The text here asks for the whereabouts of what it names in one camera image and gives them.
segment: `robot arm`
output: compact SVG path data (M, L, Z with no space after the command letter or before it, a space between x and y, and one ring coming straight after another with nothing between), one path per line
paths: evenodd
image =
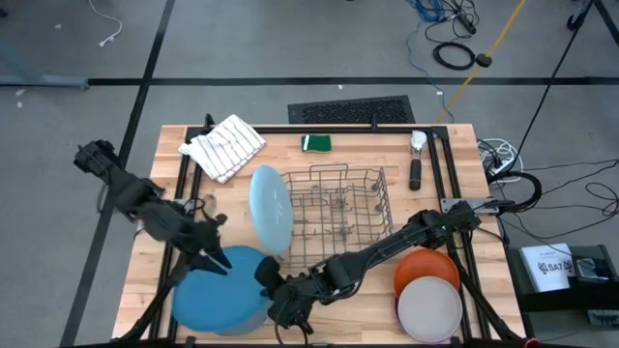
M412 246L436 249L458 230L471 230L480 220L465 203L457 203L449 213L421 211L411 217L401 230L361 251L334 255L309 268L309 273L289 276L279 274L280 265L273 257L258 266L255 278L265 287L263 295L273 300L269 317L284 328L299 326L306 334L313 329L308 322L315 301L328 305L354 296L365 273Z
M194 221L185 208L176 202L161 199L163 189L149 179L139 179L120 165L114 147L98 140L79 147L74 164L85 173L92 173L108 186L114 208L129 221L141 219L144 229L157 241L170 242L186 256L190 269L226 275L231 268L220 245L218 227L225 215Z

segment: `sponge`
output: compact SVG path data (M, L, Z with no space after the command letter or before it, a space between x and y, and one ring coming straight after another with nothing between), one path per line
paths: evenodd
M303 150L303 153L329 152L331 151L331 136L329 135L303 135L301 137L301 149Z

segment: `wire dish rack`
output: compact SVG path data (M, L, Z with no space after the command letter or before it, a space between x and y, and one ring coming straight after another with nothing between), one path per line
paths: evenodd
M334 254L361 250L393 232L383 168L321 164L281 177L294 211L292 243L281 257L288 268L305 268Z

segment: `gray floor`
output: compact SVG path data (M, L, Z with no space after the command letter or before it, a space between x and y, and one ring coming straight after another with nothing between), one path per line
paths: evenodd
M0 19L0 41L12 44L46 73L87 77L141 77L159 25L164 0L108 0L95 4L125 23L117 40L98 47L115 24L92 14L87 1L0 1L11 16ZM468 44L485 51L494 42L516 0L477 0L479 33ZM605 1L619 21L619 2ZM487 77L548 77L570 38L565 21L576 3L530 1L500 45ZM406 63L404 40L417 15L399 0L178 0L155 77L421 76ZM449 35L437 28L434 35ZM467 76L431 58L422 33L412 41L415 62L432 76ZM619 47L594 9L560 76L619 76ZM0 73L6 71L0 65ZM456 86L444 87L447 97ZM49 347L60 341L98 216L99 183L71 164L76 144L106 138L120 147L137 87L89 91L0 89L0 174L5 199L0 244L0 345ZM542 96L543 86L472 86L454 107L458 123L472 123L478 137L518 143ZM619 86L561 86L550 90L523 152L527 167L577 160L617 158L616 96ZM199 124L236 113L250 123L287 123L286 105L348 98L408 95L419 123L441 112L431 86L151 87L128 168L147 176L163 124ZM592 172L591 166L536 173L546 188ZM616 169L591 181L614 189ZM545 196L547 206L588 202L589 181ZM513 197L525 194L508 186ZM532 231L551 235L600 216L582 211L537 211L522 215ZM606 244L619 263L612 220L557 239L573 245ZM77 343L106 341L120 300L133 229L114 217ZM514 247L536 245L510 231ZM572 314L538 316L536 334L556 342L609 347L613 333L595 332Z

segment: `white towel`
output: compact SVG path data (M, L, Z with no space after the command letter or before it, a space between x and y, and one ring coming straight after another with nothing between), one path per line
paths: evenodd
M230 115L208 134L178 148L213 180L224 184L266 144L266 140L237 115Z

